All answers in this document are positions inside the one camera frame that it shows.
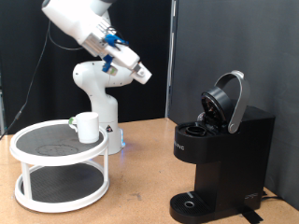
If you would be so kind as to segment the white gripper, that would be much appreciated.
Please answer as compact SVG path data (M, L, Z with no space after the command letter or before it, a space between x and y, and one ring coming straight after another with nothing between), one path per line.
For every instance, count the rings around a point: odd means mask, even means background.
M112 63L119 66L125 67L130 71L134 70L136 77L144 77L146 75L145 67L142 63L139 63L139 56L131 50L129 47L124 45L116 45L111 47L107 45L105 47L104 57L104 71L107 73Z

